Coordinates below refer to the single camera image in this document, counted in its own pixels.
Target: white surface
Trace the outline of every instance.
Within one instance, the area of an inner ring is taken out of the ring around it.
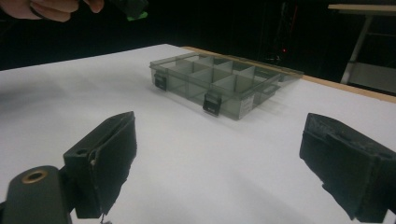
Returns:
[[[214,118],[151,84],[149,62],[186,52],[160,45],[0,72],[0,200],[15,175],[61,168],[79,139],[133,110],[138,152],[106,218],[114,224],[359,223],[299,158],[306,115],[394,149],[395,104],[297,80],[239,121]]]

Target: human hand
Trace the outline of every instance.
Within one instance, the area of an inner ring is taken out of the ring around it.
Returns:
[[[92,12],[102,10],[104,0],[84,0]],[[17,19],[39,20],[30,7],[39,15],[52,21],[68,21],[78,9],[78,0],[0,0],[0,8]]]

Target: screw hole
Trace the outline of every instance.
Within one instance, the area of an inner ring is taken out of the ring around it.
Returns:
[[[48,172],[45,170],[33,171],[32,173],[30,173],[22,178],[22,183],[23,184],[33,184],[33,183],[36,183],[36,182],[44,179],[47,175],[48,175]]]

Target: transparent plastic organizer box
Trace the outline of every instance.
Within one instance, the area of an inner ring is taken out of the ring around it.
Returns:
[[[150,63],[153,84],[176,93],[213,115],[241,119],[273,96],[284,76],[274,70],[202,53]]]

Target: green object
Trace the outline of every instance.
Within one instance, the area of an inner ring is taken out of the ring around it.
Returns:
[[[143,12],[142,14],[140,14],[140,16],[138,18],[133,18],[133,17],[127,17],[128,21],[137,21],[137,20],[141,20],[141,19],[145,19],[149,14],[147,12]]]

